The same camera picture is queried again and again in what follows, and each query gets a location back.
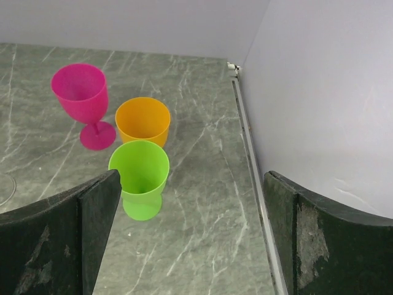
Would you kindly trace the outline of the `aluminium table edge rail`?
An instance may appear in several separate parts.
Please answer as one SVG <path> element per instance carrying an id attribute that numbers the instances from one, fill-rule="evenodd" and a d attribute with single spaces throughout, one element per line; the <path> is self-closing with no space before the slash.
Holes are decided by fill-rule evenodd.
<path id="1" fill-rule="evenodd" d="M 268 262 L 270 265 L 273 288 L 276 294 L 285 295 L 288 293 L 284 280 L 279 254 L 276 248 L 273 230 L 268 217 L 267 206 L 263 195 L 263 177 L 260 175 L 257 157 L 252 142 L 251 126 L 246 111 L 246 104 L 242 98 L 240 85 L 241 68 L 233 63 L 227 63 L 229 76 L 235 93 L 235 100 L 238 107 L 239 118 L 242 128 L 242 138 L 245 144 L 248 158 L 248 166 L 251 173 L 254 195 L 259 211 L 259 218 L 262 227 L 263 237 L 266 244 Z"/>

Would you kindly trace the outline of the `pink plastic wine glass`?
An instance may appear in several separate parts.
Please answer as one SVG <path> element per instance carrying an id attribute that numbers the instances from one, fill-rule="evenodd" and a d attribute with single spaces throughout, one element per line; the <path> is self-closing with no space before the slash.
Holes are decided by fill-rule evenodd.
<path id="1" fill-rule="evenodd" d="M 103 121 L 109 106 L 107 80 L 99 68 L 86 63 L 64 66 L 50 86 L 64 111 L 85 125 L 79 135 L 85 148 L 100 151 L 113 144 L 115 128 Z"/>

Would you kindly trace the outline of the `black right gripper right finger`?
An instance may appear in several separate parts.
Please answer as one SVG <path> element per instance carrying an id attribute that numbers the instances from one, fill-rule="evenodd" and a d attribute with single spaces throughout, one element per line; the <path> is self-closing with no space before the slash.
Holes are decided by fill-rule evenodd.
<path id="1" fill-rule="evenodd" d="M 289 294 L 392 294 L 392 220 L 275 171 L 263 196 Z"/>

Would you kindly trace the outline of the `orange plastic wine glass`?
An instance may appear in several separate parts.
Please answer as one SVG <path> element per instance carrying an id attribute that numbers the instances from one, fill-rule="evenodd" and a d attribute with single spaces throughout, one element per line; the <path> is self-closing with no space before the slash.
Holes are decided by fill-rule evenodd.
<path id="1" fill-rule="evenodd" d="M 171 114 L 155 98 L 136 97 L 117 108 L 115 123 L 123 143 L 147 140 L 163 147 L 168 139 Z"/>

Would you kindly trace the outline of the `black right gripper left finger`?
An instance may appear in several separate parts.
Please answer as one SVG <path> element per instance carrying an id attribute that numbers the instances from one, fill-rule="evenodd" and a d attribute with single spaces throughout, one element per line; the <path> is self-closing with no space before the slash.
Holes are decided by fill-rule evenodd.
<path id="1" fill-rule="evenodd" d="M 92 294 L 121 190 L 109 170 L 1 214 L 1 294 Z"/>

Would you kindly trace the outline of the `clear wine glass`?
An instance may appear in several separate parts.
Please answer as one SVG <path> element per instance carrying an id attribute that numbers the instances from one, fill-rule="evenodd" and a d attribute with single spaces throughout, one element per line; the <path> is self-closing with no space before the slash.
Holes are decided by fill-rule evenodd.
<path id="1" fill-rule="evenodd" d="M 0 206 L 5 205 L 13 196 L 16 191 L 17 184 L 16 180 L 5 173 L 1 173 L 0 176 Z"/>

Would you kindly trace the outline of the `green plastic wine glass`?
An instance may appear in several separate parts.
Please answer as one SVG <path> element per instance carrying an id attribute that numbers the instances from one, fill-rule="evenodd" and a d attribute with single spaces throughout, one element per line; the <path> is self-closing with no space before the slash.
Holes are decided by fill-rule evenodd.
<path id="1" fill-rule="evenodd" d="M 146 140 L 124 143 L 112 153 L 108 169 L 120 174 L 122 206 L 131 219 L 147 221 L 159 213 L 170 169 L 161 146 Z"/>

